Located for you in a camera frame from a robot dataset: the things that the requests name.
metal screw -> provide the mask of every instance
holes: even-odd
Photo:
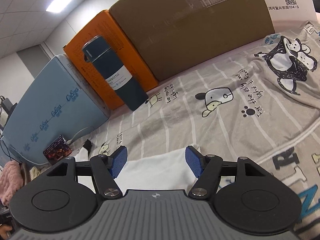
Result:
[[[119,190],[116,188],[107,188],[104,192],[104,194],[108,197],[115,197],[117,195],[119,195]]]
[[[191,193],[195,196],[201,197],[207,195],[207,191],[204,188],[194,188]]]

light blue box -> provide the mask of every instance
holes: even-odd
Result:
[[[110,110],[65,55],[55,56],[39,73],[9,118],[3,150],[14,158],[46,163],[43,151],[59,136],[80,138],[108,120]],[[10,158],[0,148],[0,165]]]

ceiling light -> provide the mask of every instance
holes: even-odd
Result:
[[[46,9],[47,12],[61,12],[72,0],[53,0]]]

paw print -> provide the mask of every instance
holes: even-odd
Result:
[[[248,108],[247,106],[244,107],[246,110],[242,110],[241,113],[243,113],[243,117],[247,117],[247,115],[254,115],[256,111],[252,108]]]

white paper sign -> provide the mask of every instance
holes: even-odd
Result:
[[[317,21],[312,0],[265,0],[276,33],[300,27],[308,20]]]

